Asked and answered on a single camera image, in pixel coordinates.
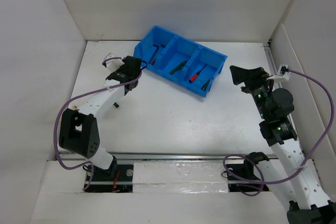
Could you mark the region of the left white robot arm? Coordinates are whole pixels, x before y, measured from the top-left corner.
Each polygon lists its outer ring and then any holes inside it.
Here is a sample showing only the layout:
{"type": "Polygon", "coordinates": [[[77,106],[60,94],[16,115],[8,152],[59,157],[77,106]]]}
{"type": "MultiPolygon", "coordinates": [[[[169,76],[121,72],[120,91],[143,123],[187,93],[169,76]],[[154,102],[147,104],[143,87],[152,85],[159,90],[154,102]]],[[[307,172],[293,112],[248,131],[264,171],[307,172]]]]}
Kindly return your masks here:
{"type": "Polygon", "coordinates": [[[103,61],[110,70],[101,89],[88,92],[90,99],[71,109],[66,102],[57,115],[54,141],[59,147],[84,157],[105,180],[117,175],[117,158],[100,146],[98,121],[118,100],[138,85],[147,62],[136,57],[111,57],[103,61]]]}

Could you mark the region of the red-handled screwdriver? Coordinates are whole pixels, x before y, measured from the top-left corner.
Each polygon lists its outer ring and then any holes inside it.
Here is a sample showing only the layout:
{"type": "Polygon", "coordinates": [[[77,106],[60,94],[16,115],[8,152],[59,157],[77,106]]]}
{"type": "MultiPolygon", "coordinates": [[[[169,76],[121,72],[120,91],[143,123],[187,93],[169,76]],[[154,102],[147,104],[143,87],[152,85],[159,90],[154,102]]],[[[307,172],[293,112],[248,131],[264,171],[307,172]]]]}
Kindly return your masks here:
{"type": "Polygon", "coordinates": [[[189,78],[189,83],[192,83],[194,82],[197,77],[200,75],[200,73],[202,72],[202,70],[207,66],[207,64],[205,64],[197,73],[195,73],[194,75],[192,75],[190,78],[189,78]]]}

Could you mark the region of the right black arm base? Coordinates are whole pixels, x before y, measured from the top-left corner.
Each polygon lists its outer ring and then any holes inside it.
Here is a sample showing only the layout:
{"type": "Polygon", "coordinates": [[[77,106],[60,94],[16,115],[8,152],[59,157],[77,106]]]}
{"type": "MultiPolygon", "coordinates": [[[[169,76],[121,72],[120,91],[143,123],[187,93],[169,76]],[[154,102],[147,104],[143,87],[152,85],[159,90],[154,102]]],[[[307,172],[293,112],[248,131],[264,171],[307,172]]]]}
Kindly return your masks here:
{"type": "MultiPolygon", "coordinates": [[[[256,165],[261,161],[269,161],[269,158],[263,152],[252,152],[247,155],[256,165]]],[[[244,159],[236,159],[225,162],[227,168],[239,177],[250,180],[260,180],[257,177],[259,173],[254,166],[244,159]]],[[[228,180],[228,190],[230,193],[241,192],[247,196],[254,196],[259,192],[259,184],[251,184],[236,179],[231,174],[228,174],[226,170],[221,173],[221,176],[228,180]]]]}

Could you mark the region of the large green-handled screwdriver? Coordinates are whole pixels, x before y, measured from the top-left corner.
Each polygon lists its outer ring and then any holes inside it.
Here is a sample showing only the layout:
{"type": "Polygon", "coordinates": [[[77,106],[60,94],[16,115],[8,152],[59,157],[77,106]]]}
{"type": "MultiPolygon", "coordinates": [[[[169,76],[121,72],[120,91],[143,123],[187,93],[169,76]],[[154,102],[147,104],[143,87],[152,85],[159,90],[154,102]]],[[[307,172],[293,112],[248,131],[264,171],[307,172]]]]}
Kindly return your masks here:
{"type": "Polygon", "coordinates": [[[201,87],[201,90],[204,92],[208,92],[211,88],[213,79],[208,79],[201,87]]]}

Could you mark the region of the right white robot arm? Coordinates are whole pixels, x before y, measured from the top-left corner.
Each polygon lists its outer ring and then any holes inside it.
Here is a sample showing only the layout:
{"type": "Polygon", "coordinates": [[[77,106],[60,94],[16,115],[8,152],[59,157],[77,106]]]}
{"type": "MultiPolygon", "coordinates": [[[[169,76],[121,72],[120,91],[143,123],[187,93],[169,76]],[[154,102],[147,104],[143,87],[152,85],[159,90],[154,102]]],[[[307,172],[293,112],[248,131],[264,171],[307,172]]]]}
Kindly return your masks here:
{"type": "Polygon", "coordinates": [[[326,136],[321,135],[312,150],[305,154],[288,116],[294,111],[292,94],[274,89],[276,82],[288,81],[293,70],[281,65],[271,76],[262,67],[244,69],[231,66],[234,85],[241,83],[242,92],[251,94],[262,118],[259,125],[268,146],[281,162],[287,177],[281,178],[270,159],[262,152],[244,156],[241,169],[227,169],[227,174],[243,181],[245,187],[260,193],[268,187],[287,211],[289,223],[335,223],[335,203],[324,192],[307,161],[326,136]]]}

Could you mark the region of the green-handled cutting pliers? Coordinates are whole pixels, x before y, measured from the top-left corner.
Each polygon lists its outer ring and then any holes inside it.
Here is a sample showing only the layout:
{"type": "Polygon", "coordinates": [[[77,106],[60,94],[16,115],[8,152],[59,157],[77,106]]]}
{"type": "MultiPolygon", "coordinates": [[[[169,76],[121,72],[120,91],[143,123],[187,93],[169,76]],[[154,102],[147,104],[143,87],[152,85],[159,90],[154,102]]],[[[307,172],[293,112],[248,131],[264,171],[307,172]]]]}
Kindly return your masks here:
{"type": "Polygon", "coordinates": [[[182,61],[181,63],[179,63],[175,68],[173,68],[169,74],[173,75],[175,74],[177,71],[182,70],[184,68],[184,66],[186,65],[187,61],[182,61]]]}

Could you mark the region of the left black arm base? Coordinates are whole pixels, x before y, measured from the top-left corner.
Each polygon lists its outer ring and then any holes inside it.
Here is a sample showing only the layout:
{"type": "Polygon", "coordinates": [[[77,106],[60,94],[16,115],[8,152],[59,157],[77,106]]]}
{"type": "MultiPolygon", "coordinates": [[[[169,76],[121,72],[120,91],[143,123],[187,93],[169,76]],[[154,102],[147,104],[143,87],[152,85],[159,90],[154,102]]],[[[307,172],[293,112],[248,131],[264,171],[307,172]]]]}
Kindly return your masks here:
{"type": "Polygon", "coordinates": [[[95,167],[93,175],[91,166],[83,165],[86,172],[83,190],[87,193],[132,193],[133,192],[133,164],[118,164],[109,175],[95,167]]]}

